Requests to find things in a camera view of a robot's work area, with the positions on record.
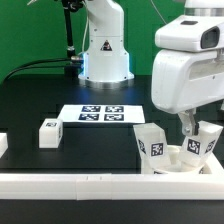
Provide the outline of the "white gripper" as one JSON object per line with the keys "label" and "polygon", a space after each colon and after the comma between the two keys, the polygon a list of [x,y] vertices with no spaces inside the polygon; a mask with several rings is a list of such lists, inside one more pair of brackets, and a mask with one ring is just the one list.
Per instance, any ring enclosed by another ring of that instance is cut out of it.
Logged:
{"label": "white gripper", "polygon": [[158,109],[180,112],[185,136],[197,136],[199,123],[193,108],[224,99],[224,60],[217,51],[161,50],[153,64],[151,97]]}

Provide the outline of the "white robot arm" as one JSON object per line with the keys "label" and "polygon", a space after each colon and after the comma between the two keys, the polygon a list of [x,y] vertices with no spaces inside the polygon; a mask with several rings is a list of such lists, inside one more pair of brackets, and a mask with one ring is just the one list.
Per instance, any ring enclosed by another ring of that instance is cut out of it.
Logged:
{"label": "white robot arm", "polygon": [[[196,135],[200,106],[224,103],[224,0],[179,0],[184,14],[158,29],[151,97],[156,108],[177,114],[186,136]],[[79,79],[113,88],[133,79],[124,49],[124,12],[113,0],[86,0],[90,45]]]}

